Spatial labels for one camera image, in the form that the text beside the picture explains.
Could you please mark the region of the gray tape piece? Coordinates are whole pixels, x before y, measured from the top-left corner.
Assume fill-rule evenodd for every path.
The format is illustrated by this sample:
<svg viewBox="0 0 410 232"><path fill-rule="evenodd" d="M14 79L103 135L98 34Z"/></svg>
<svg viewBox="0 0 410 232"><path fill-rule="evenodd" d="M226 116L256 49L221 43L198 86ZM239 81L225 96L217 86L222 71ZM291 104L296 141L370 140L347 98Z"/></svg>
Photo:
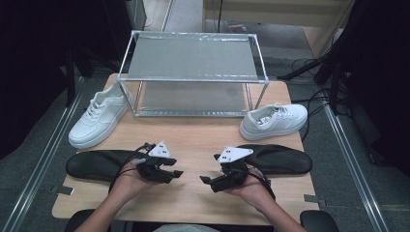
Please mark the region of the gray tape piece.
<svg viewBox="0 0 410 232"><path fill-rule="evenodd" d="M319 207L326 207L327 206L327 202L324 199L320 199L316 195L305 194L304 195L304 200L306 202L310 202L310 203L317 203Z"/></svg>
<svg viewBox="0 0 410 232"><path fill-rule="evenodd" d="M72 195L74 193L74 188L65 187L65 186L53 186L51 192L56 194L65 194Z"/></svg>

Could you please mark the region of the metal shoe rack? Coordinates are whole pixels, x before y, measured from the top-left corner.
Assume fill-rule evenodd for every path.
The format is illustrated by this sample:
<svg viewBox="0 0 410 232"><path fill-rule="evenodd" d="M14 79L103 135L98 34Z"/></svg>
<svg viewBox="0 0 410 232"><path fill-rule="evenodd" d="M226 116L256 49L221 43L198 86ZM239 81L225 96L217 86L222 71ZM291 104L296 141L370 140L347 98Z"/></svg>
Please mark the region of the metal shoe rack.
<svg viewBox="0 0 410 232"><path fill-rule="evenodd" d="M270 83L254 34L133 31L116 81L135 117L243 117Z"/></svg>

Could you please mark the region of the gray cabinet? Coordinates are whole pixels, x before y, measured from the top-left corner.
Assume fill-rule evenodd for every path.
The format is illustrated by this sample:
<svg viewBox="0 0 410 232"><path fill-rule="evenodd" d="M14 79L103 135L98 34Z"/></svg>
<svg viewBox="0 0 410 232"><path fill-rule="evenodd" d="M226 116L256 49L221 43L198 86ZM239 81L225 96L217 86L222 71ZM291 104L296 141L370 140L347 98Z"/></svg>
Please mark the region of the gray cabinet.
<svg viewBox="0 0 410 232"><path fill-rule="evenodd" d="M142 31L147 15L143 0L125 0L132 30Z"/></svg>

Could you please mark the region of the black slipper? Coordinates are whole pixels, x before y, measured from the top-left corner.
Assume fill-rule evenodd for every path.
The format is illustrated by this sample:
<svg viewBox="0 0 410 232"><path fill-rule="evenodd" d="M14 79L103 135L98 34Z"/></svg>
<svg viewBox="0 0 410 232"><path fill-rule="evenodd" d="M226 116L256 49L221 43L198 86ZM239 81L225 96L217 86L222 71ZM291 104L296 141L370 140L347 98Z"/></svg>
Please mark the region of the black slipper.
<svg viewBox="0 0 410 232"><path fill-rule="evenodd" d="M252 149L246 163L267 175L301 175L309 173L312 159L305 152L276 144L244 144L243 149Z"/></svg>
<svg viewBox="0 0 410 232"><path fill-rule="evenodd" d="M144 153L127 150L95 150L73 155L66 163L68 175L85 180L112 182L127 162Z"/></svg>

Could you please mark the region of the black tripod leg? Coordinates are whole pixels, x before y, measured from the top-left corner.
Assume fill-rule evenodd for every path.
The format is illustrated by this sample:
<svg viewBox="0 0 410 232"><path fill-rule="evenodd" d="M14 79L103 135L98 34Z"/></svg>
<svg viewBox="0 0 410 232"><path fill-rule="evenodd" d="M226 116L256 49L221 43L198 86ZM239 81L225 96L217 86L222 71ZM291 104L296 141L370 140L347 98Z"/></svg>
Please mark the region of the black tripod leg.
<svg viewBox="0 0 410 232"><path fill-rule="evenodd" d="M284 74L284 75L279 75L278 76L278 80L291 80L303 73L306 73L318 66L320 66L322 64L322 57L319 58L311 58L311 59L307 59L305 64L303 66L301 66L299 69L294 70L288 74Z"/></svg>

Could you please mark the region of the wooden cabinet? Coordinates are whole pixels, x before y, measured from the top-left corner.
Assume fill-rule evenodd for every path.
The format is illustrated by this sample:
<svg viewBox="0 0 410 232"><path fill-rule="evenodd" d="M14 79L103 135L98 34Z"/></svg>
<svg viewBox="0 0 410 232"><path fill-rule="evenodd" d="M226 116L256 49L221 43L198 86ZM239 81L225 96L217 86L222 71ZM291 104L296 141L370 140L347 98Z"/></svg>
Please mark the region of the wooden cabinet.
<svg viewBox="0 0 410 232"><path fill-rule="evenodd" d="M355 0L202 0L207 19L302 26L314 57L326 53L343 28Z"/></svg>

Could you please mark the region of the person's gray clothing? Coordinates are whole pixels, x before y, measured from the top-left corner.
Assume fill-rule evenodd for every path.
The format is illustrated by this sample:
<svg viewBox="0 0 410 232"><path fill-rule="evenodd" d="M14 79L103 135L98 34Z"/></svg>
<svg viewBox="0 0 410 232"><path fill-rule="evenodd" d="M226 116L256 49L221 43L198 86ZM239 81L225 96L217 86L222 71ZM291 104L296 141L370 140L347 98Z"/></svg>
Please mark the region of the person's gray clothing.
<svg viewBox="0 0 410 232"><path fill-rule="evenodd" d="M166 224L153 232L220 232L214 228L199 224Z"/></svg>

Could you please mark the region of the black metal stand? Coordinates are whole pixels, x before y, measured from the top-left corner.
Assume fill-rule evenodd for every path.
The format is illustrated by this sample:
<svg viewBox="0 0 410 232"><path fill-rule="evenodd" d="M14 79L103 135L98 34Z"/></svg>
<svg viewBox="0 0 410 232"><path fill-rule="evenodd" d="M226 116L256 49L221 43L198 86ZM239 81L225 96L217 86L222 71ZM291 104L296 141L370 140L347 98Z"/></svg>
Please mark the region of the black metal stand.
<svg viewBox="0 0 410 232"><path fill-rule="evenodd" d="M69 107L75 98L73 55L70 49L66 53L66 78L67 78L66 107Z"/></svg>

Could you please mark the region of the person's right hand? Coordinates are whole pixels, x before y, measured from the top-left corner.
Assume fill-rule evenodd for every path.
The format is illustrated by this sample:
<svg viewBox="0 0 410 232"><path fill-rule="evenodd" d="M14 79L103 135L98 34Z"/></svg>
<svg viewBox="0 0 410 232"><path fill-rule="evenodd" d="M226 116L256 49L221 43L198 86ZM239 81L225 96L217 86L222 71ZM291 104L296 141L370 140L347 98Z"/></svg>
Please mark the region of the person's right hand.
<svg viewBox="0 0 410 232"><path fill-rule="evenodd" d="M260 182L262 176L254 166L249 165L249 174L245 182L238 188L230 188L224 193L241 197L246 203L260 213L269 211L276 203L271 194Z"/></svg>

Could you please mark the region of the black curtain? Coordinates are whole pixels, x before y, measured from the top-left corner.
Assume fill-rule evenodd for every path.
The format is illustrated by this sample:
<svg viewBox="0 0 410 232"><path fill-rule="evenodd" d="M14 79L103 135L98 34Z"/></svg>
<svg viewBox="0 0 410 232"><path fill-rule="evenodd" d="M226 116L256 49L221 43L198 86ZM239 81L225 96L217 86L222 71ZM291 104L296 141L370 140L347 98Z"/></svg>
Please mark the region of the black curtain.
<svg viewBox="0 0 410 232"><path fill-rule="evenodd" d="M67 91L69 49L90 74L90 55L119 59L130 31L125 0L0 0L0 160Z"/></svg>
<svg viewBox="0 0 410 232"><path fill-rule="evenodd" d="M410 177L410 0L356 0L315 82L335 64L370 151Z"/></svg>

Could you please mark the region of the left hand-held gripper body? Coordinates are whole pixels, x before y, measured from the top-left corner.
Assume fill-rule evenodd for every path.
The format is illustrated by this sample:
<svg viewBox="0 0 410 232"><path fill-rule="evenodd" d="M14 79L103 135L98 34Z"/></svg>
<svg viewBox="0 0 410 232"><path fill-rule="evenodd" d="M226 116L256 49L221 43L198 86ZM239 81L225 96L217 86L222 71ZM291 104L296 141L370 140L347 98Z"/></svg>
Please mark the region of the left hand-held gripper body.
<svg viewBox="0 0 410 232"><path fill-rule="evenodd" d="M146 181L165 184L167 170L161 169L161 158L171 158L170 153L162 141L159 144L145 143L142 149L146 153L138 152L136 170Z"/></svg>

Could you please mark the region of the white sneaker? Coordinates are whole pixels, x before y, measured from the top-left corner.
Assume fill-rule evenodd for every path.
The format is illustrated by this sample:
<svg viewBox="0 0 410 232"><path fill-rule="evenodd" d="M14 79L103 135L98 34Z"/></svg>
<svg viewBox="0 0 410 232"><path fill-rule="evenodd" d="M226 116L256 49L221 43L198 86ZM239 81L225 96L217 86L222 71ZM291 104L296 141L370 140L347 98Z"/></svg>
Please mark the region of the white sneaker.
<svg viewBox="0 0 410 232"><path fill-rule="evenodd" d="M274 103L248 112L239 130L246 140L283 136L298 131L307 119L303 105Z"/></svg>
<svg viewBox="0 0 410 232"><path fill-rule="evenodd" d="M113 83L97 92L80 119L69 132L69 142L87 149L107 139L129 109L132 93L123 84Z"/></svg>

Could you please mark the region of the metal floor rail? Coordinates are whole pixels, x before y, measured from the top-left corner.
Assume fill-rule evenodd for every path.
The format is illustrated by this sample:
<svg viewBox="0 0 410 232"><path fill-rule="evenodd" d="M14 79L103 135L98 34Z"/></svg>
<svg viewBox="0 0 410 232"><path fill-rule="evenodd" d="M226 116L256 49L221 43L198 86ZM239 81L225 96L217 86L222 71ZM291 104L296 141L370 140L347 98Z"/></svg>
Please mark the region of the metal floor rail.
<svg viewBox="0 0 410 232"><path fill-rule="evenodd" d="M329 106L325 107L325 112L374 232L391 232L373 191L367 182L363 169L356 159L339 118L334 115L333 110Z"/></svg>
<svg viewBox="0 0 410 232"><path fill-rule="evenodd" d="M0 160L0 232L18 232L61 142L67 143L64 136L87 80L81 76L74 84L72 102L64 106L58 98L23 143Z"/></svg>
<svg viewBox="0 0 410 232"><path fill-rule="evenodd" d="M166 7L166 11L165 11L165 13L164 13L164 19L163 19L162 26L161 26L161 30L162 30L163 32L166 31L166 28L167 28L167 25L168 25L170 16L171 16L171 14L172 14L174 1L175 1L175 0L168 0L168 4L167 4L167 7Z"/></svg>

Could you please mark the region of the red and black object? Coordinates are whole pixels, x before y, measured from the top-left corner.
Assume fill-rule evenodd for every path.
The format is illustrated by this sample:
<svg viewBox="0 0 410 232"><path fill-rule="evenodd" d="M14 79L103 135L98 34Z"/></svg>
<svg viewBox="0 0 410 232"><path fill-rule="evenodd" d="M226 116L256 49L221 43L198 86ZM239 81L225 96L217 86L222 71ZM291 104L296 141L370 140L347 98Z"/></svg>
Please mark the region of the red and black object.
<svg viewBox="0 0 410 232"><path fill-rule="evenodd" d="M226 25L232 33L247 33L248 31L247 27L240 22L226 21Z"/></svg>

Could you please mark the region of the person's left hand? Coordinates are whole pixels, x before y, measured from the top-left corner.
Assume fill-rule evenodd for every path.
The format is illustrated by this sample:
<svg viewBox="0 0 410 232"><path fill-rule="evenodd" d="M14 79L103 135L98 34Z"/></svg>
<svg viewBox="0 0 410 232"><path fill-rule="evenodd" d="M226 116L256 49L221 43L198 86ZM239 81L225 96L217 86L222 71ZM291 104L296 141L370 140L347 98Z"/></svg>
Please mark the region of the person's left hand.
<svg viewBox="0 0 410 232"><path fill-rule="evenodd" d="M143 179L136 167L129 162L120 171L108 196L117 202L127 203L145 189L155 185L156 183Z"/></svg>

